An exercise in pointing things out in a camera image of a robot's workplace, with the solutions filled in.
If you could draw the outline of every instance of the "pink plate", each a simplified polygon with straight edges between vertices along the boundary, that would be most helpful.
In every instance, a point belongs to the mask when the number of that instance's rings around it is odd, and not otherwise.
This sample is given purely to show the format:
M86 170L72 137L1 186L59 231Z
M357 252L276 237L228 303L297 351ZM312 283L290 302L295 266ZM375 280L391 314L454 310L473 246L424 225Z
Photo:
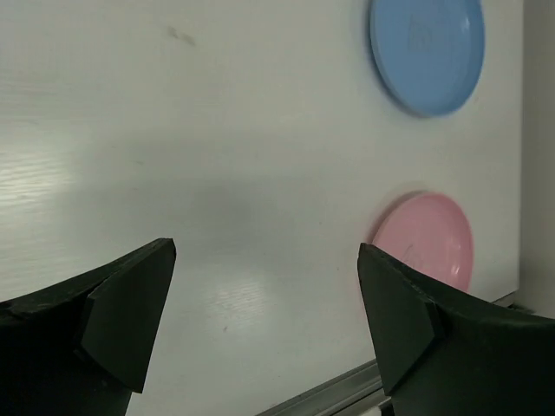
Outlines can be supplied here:
M462 209L439 193L419 194L395 208L375 246L411 268L464 292L473 267L473 238Z

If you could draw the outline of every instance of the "plate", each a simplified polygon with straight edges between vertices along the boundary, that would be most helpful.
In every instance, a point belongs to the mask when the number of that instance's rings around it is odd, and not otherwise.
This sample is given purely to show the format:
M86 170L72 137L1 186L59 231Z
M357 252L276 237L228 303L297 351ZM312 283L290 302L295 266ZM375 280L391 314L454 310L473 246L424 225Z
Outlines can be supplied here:
M468 291L473 237L462 209L439 193L423 193L397 206L382 222L373 245L440 282Z
M474 91L485 48L480 0L373 0L369 32L384 84L412 112L452 113Z

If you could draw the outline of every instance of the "black object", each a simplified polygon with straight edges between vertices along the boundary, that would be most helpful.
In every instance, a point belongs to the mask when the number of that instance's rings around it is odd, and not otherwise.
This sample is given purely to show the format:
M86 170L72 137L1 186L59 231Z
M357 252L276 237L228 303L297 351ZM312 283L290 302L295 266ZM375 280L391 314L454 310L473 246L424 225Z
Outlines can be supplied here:
M0 416L122 416L141 393L176 251L159 239L0 303Z
M363 244L358 273L397 416L555 413L555 321L481 301Z

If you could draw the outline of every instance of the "blue plate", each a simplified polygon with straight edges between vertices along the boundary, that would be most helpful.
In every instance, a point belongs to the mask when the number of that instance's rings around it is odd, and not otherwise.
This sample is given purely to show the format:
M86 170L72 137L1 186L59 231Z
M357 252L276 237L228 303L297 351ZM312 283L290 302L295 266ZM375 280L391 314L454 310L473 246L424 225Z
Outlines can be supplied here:
M424 116L470 97L484 61L480 0L373 0L370 42L391 94Z

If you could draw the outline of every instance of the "metal strip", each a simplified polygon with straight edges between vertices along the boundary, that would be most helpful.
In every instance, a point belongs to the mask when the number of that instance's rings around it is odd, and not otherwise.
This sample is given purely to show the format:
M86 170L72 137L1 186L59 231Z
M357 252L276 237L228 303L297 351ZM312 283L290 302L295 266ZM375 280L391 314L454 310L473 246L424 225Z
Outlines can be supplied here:
M514 293L494 302L510 306ZM359 416L388 400L375 360L327 381L258 416Z

